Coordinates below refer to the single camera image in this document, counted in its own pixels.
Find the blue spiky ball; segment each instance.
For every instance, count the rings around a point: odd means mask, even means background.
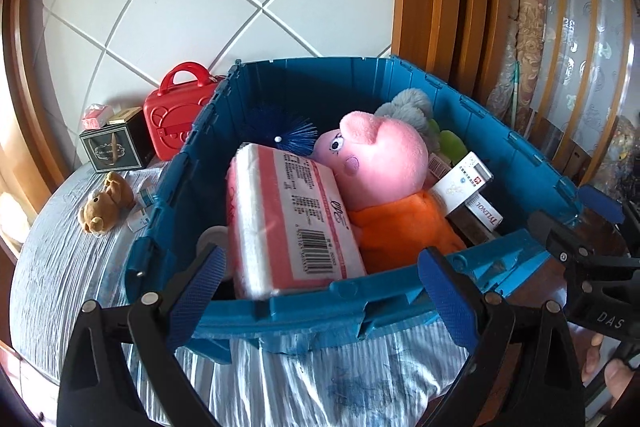
[[[243,142],[257,143],[299,156],[309,156],[316,139],[318,130],[315,125],[277,105],[259,105],[249,111],[241,131]]]

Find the peppa pig plush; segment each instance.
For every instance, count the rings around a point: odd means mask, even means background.
[[[367,273],[415,264],[426,247],[465,248],[423,190],[429,153],[411,125],[351,112],[318,138],[311,158],[334,172]]]

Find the white bedsheet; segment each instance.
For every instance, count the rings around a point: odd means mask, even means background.
[[[132,171],[126,178],[137,188],[148,176],[157,182],[161,170]],[[102,179],[84,166],[60,187],[34,223],[15,271],[12,342],[56,383],[82,302],[126,303],[127,255],[143,233],[133,234],[126,225],[104,237],[81,232],[79,205]],[[168,424],[136,350],[124,349],[149,417]],[[232,341],[231,351],[232,365],[215,364],[183,347],[176,357],[218,421],[242,427],[414,425],[467,356],[439,321],[303,357],[267,353],[243,341]]]
[[[124,174],[133,190],[150,177],[158,182],[163,164]],[[143,233],[124,221],[109,233],[84,233],[78,209],[100,188],[104,174],[90,164],[74,172],[49,198],[31,227],[15,267],[9,304],[15,349],[49,380],[58,382],[66,344],[87,299],[104,307],[121,298],[119,279],[129,248]]]

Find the pink package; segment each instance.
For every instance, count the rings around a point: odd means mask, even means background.
[[[366,275],[334,174],[308,158],[242,147],[227,173],[227,222],[239,298]]]
[[[113,107],[111,107],[111,105],[94,103],[84,110],[82,128],[85,130],[100,129],[107,125],[107,122],[112,116]]]

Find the human hand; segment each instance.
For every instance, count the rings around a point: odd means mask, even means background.
[[[582,381],[589,380],[592,376],[598,364],[600,363],[600,344],[604,336],[600,333],[593,335],[591,339],[591,347],[587,350],[587,358],[582,367]],[[611,405],[615,404],[625,392],[626,387],[631,382],[633,377],[633,370],[625,365],[622,360],[613,359],[607,363],[604,369],[604,381],[607,389],[611,393],[613,400]]]

